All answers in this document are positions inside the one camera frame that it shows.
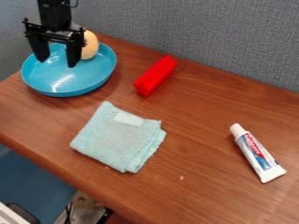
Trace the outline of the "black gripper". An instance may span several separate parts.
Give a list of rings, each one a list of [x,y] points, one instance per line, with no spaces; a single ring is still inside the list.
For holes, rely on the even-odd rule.
[[[39,22],[22,19],[23,34],[35,59],[43,62],[50,56],[47,42],[66,44],[67,67],[73,68],[79,61],[81,47],[85,46],[85,29],[71,23],[70,9],[78,6],[70,0],[35,0]]]

